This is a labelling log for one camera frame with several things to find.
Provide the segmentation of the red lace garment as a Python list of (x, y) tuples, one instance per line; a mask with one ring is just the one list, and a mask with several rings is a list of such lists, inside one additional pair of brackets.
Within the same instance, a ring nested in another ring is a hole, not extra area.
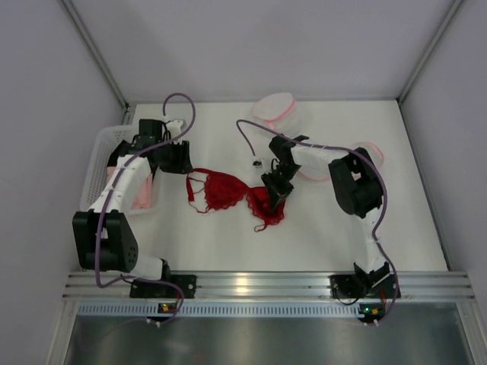
[(236, 176), (223, 172), (195, 168), (186, 175), (186, 194), (188, 204), (200, 214), (228, 210), (245, 202), (250, 213), (261, 222), (254, 227), (256, 233), (280, 224), (285, 218), (285, 204), (271, 209), (265, 187), (248, 186)]

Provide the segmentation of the pink-trimmed mesh laundry bag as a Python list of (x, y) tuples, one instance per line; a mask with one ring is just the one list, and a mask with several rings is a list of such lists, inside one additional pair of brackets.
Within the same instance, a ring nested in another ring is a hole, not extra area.
[(250, 109), (254, 122), (288, 137), (300, 135), (301, 111), (295, 97), (289, 92), (270, 94), (253, 104)]

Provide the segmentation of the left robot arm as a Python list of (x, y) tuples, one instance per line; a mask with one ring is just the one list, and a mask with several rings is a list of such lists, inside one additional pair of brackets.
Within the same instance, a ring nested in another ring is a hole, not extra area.
[(188, 131), (183, 119), (141, 119), (129, 137), (109, 150), (102, 165), (106, 185), (92, 205), (72, 218), (79, 264), (94, 271), (99, 287), (105, 286), (101, 275), (107, 271), (124, 279), (169, 281), (166, 260), (140, 253), (128, 215), (142, 192), (152, 195), (157, 172), (192, 172), (189, 142), (181, 138)]

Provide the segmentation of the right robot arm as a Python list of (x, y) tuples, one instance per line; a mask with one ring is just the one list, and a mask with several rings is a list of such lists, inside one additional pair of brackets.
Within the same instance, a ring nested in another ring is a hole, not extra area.
[(295, 139), (277, 135), (270, 141), (269, 149), (278, 164), (261, 176), (270, 209), (275, 211), (283, 206), (300, 168), (327, 172), (338, 206), (350, 217), (349, 243), (355, 277), (374, 286), (391, 273), (391, 264), (381, 252), (377, 237), (377, 227), (385, 212), (384, 182), (366, 149), (319, 148), (306, 140), (303, 135)]

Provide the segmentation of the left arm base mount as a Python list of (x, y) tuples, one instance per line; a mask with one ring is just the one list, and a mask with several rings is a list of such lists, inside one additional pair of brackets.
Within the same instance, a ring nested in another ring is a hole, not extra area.
[(197, 276), (171, 274), (169, 281), (135, 279), (130, 287), (132, 299), (193, 299), (196, 293)]

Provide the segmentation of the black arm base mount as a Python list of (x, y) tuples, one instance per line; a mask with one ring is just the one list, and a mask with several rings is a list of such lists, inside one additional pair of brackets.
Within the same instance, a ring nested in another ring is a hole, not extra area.
[(337, 300), (387, 299), (402, 296), (392, 274), (340, 274), (330, 277), (332, 296)]

